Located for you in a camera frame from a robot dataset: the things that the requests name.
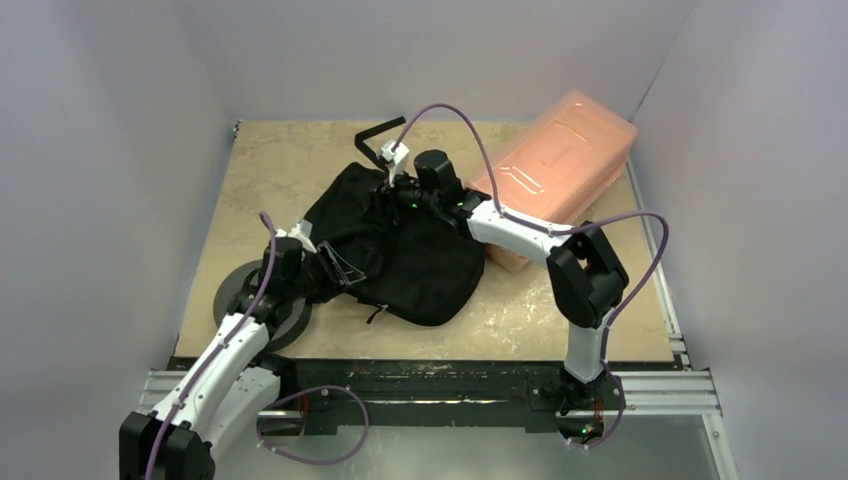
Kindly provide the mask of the black student backpack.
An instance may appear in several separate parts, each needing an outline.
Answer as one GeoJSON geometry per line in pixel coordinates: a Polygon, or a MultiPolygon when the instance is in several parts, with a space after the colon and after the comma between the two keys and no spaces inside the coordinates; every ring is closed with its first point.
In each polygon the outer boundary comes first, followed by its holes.
{"type": "Polygon", "coordinates": [[[315,244],[329,242],[367,279],[345,288],[359,302],[412,324],[436,327],[469,301],[485,268],[482,244],[439,225],[426,213],[393,215],[377,200],[387,179],[366,140],[405,124],[403,116],[358,132],[355,147],[371,167],[352,162],[307,210],[315,244]]]}

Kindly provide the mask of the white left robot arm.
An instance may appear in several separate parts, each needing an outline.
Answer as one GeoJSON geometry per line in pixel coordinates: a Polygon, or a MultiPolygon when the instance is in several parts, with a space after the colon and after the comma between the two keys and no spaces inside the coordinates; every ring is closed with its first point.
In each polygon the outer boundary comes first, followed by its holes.
{"type": "Polygon", "coordinates": [[[213,478],[218,458],[264,407],[284,409],[297,399],[296,379],[261,357],[272,337],[309,302],[365,277],[328,242],[274,234],[185,376],[150,412],[123,421],[119,478],[213,478]]]}

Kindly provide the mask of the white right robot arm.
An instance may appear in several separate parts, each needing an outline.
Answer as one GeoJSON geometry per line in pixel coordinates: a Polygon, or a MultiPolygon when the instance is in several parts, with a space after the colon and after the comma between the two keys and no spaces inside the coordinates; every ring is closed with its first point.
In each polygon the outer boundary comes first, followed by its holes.
{"type": "Polygon", "coordinates": [[[497,206],[493,196],[463,187],[441,150],[428,150],[405,171],[408,151],[387,144],[376,163],[387,172],[379,197],[391,212],[422,211],[448,230],[478,244],[511,250],[546,268],[555,304],[569,323],[561,381],[564,399],[584,407],[601,391],[606,322],[623,300],[629,277],[603,231],[545,225],[538,218],[497,206]]]}

